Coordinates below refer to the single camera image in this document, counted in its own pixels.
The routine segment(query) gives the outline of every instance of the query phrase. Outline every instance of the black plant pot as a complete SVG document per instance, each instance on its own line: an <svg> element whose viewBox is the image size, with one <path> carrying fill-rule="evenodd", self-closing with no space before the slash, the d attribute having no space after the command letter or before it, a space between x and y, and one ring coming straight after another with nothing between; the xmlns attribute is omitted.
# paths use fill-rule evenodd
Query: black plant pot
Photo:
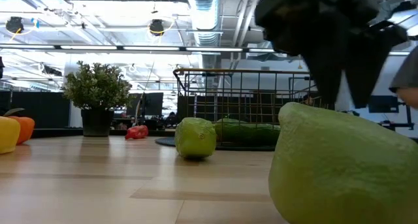
<svg viewBox="0 0 418 224"><path fill-rule="evenodd" d="M83 118L84 136L109 136L113 111L109 110L81 110Z"/></svg>

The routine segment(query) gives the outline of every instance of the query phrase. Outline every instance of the dark cloth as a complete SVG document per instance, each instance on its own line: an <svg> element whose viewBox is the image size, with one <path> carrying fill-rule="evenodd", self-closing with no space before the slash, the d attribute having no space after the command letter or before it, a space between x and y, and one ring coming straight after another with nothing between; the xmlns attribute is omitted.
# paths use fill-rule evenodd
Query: dark cloth
<svg viewBox="0 0 418 224"><path fill-rule="evenodd" d="M400 66L389 90L396 93L399 88L418 88L418 46Z"/></svg>

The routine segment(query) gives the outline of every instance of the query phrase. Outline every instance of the potted plant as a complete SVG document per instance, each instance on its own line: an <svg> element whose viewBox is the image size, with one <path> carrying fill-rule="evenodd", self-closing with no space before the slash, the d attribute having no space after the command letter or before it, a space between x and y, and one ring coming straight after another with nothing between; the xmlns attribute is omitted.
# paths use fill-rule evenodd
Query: potted plant
<svg viewBox="0 0 418 224"><path fill-rule="evenodd" d="M65 78L64 96L81 108L84 136L108 136L114 109L130 103L132 85L123 80L118 67L79 61L76 73Z"/></svg>

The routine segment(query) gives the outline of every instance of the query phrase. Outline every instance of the yellow bell pepper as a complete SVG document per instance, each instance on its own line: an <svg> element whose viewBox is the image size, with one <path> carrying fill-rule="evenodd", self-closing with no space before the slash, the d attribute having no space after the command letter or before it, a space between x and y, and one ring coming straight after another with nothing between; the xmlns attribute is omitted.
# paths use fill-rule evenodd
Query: yellow bell pepper
<svg viewBox="0 0 418 224"><path fill-rule="evenodd" d="M16 149L19 133L20 124L17 120L0 116L0 154Z"/></svg>

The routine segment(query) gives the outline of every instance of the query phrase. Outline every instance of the cucumber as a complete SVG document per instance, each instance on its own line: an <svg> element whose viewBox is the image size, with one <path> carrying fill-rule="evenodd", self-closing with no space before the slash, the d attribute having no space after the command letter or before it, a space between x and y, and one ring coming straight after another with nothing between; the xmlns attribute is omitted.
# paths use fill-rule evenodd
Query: cucumber
<svg viewBox="0 0 418 224"><path fill-rule="evenodd" d="M254 124L245 121L223 118L215 125L218 139L223 142L272 146L277 143L280 126L269 124Z"/></svg>

